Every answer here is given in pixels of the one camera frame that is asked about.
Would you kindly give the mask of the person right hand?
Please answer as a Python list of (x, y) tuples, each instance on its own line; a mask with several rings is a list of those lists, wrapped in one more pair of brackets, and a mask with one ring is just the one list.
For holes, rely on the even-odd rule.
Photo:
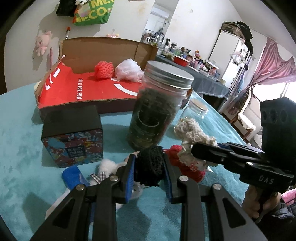
[[(271, 197), (263, 204), (263, 210), (268, 212), (275, 209), (281, 200), (281, 193), (277, 193), (277, 196)], [(260, 216), (260, 203), (258, 202), (258, 193), (256, 188), (252, 185), (248, 186), (245, 192), (245, 197), (242, 203), (242, 209), (248, 214), (250, 218), (259, 218)]]

